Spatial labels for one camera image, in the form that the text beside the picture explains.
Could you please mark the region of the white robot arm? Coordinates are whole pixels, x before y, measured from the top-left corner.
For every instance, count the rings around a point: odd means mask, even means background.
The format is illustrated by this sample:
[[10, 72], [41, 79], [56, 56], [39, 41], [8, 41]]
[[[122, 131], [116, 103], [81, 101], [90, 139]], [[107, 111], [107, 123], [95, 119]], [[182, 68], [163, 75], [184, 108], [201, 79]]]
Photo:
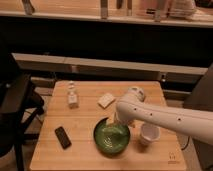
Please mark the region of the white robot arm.
[[145, 102], [142, 88], [130, 87], [116, 102], [108, 124], [131, 125], [145, 121], [213, 145], [213, 112], [163, 107]]

